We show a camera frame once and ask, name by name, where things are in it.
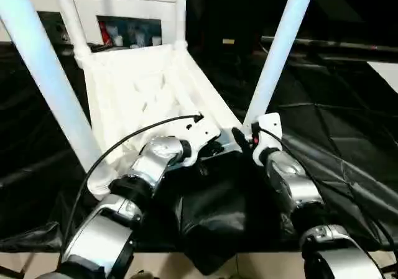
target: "white plastic mount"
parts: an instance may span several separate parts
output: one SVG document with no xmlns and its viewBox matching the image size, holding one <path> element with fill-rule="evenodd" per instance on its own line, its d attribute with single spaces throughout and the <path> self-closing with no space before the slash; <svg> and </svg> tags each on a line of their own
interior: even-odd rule
<svg viewBox="0 0 398 279">
<path fill-rule="evenodd" d="M 273 112 L 260 116 L 258 118 L 259 127 L 261 129 L 267 130 L 274 135 L 276 135 L 279 139 L 282 139 L 282 125 L 280 123 L 279 113 Z M 259 165 L 263 166 L 260 161 L 260 154 L 263 150 L 267 148 L 276 148 L 282 150 L 282 145 L 278 140 L 268 135 L 267 133 L 260 131 L 259 132 L 259 143 L 257 147 L 253 151 L 253 160 Z"/>
</svg>

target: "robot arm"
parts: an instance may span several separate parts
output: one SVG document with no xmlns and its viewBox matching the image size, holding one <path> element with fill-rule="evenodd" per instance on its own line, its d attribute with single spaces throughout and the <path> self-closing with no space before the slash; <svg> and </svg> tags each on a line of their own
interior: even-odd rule
<svg viewBox="0 0 398 279">
<path fill-rule="evenodd" d="M 130 170 L 114 180 L 107 195 L 72 238 L 62 264 L 42 277 L 124 278 L 136 246 L 136 232 L 148 203 L 169 166 L 191 157 L 186 140 L 155 137 Z"/>
<path fill-rule="evenodd" d="M 260 117 L 257 128 L 281 138 L 279 125 L 279 115 L 266 114 Z M 263 131 L 254 134 L 258 134 L 258 145 L 253 160 L 266 168 L 269 181 L 278 193 L 281 210 L 287 212 L 300 236 L 306 278 L 384 278 L 368 253 L 343 226 L 329 224 L 322 196 L 303 166 L 269 134 Z"/>
</svg>

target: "white frame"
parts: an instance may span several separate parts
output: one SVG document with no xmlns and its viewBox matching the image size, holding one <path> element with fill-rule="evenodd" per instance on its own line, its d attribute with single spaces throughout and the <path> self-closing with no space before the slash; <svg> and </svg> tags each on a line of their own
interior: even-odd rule
<svg viewBox="0 0 398 279">
<path fill-rule="evenodd" d="M 74 0 L 88 43 L 104 44 L 97 16 L 160 20 L 162 42 L 175 42 L 175 3 L 148 0 Z"/>
</svg>

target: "black fabric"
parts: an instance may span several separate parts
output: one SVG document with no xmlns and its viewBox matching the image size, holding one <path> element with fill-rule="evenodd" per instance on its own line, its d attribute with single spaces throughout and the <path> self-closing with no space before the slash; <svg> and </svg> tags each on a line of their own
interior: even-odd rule
<svg viewBox="0 0 398 279">
<path fill-rule="evenodd" d="M 0 250 L 59 251 L 84 173 L 16 51 L 6 50 L 0 53 Z M 87 112 L 83 72 L 71 57 L 59 57 Z M 226 62 L 220 68 L 217 61 L 195 59 L 244 117 L 264 59 L 247 61 L 245 79 L 228 73 Z M 354 192 L 398 242 L 397 94 L 366 63 L 332 64 L 288 65 L 269 111 L 280 113 L 285 142 L 311 174 Z M 325 188 L 321 192 L 331 215 L 361 245 L 389 248 L 357 206 Z M 137 251 L 184 251 L 207 274 L 237 251 L 297 250 L 291 222 L 272 197 L 264 170 L 247 153 L 175 170 L 150 204 Z M 95 204 L 85 193 L 75 229 Z"/>
</svg>

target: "metal joint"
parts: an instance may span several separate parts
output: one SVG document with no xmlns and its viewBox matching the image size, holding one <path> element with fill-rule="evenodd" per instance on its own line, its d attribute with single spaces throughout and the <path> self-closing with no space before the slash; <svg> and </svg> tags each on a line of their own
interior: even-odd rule
<svg viewBox="0 0 398 279">
<path fill-rule="evenodd" d="M 308 203 L 323 204 L 322 196 L 298 161 L 284 151 L 271 153 L 267 159 L 267 175 L 280 194 L 288 212 Z"/>
<path fill-rule="evenodd" d="M 150 140 L 127 175 L 142 178 L 156 189 L 168 166 L 183 156 L 183 146 L 175 137 L 155 137 Z"/>
</svg>

